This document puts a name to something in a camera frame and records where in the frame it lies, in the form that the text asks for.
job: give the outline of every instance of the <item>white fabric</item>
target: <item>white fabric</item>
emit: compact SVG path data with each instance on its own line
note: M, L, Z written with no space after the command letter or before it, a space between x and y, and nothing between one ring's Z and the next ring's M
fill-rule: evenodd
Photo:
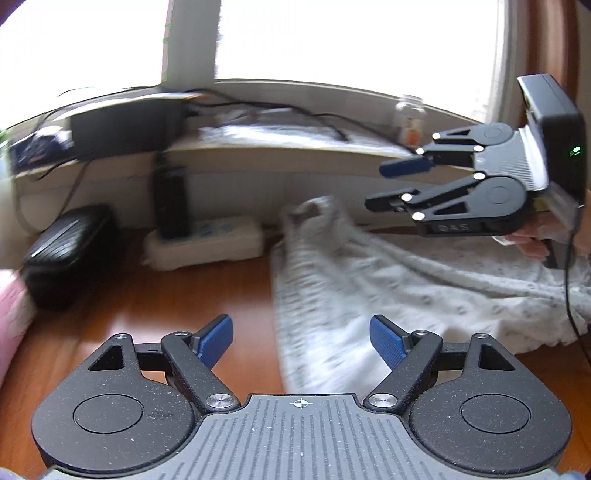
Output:
M512 353L575 340L564 308L563 273L490 237L429 239L356 227L335 200L305 202L284 215L272 253L276 335L289 393L355 392L389 369L369 341L381 313L407 332L447 342L493 335ZM571 309L591 319L591 272L571 269Z

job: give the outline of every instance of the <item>window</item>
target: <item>window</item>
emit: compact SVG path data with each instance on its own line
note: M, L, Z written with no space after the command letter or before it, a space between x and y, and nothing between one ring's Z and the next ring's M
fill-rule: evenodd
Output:
M213 87L382 127L393 124L403 94L430 106L427 131L516 124L523 3L27 0L0 26L10 72L0 76L0 127L161 81L167 90Z
M484 122L504 13L499 0L222 0L216 78L407 93Z
M0 128L161 82L168 0L27 0L0 26Z

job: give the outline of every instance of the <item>black suitcase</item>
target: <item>black suitcase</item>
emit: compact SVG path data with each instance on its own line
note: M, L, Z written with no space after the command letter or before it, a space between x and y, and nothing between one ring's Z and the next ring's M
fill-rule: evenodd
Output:
M65 310L91 279L116 263L121 231L108 205L89 205L61 215L25 255L23 279L37 307Z

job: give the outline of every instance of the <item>crosshair marking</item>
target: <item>crosshair marking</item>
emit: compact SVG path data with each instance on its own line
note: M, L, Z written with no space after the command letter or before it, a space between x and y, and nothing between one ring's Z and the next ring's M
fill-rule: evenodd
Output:
M291 403L290 405L294 405L294 406L296 406L298 408L305 408L308 405L313 405L313 403L311 403L311 402L309 402L307 400L304 400L303 398L300 397L299 400L296 400L295 402Z

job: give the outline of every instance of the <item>metal pivot screw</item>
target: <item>metal pivot screw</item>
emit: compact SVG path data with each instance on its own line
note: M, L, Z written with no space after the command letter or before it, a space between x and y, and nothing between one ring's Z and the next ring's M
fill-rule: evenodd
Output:
M398 403L398 399L389 393L375 393L368 398L368 402L374 407L390 408Z
M213 395L208 396L205 403L211 408L221 409L233 407L238 403L238 401L236 400L236 397L230 394L214 393Z

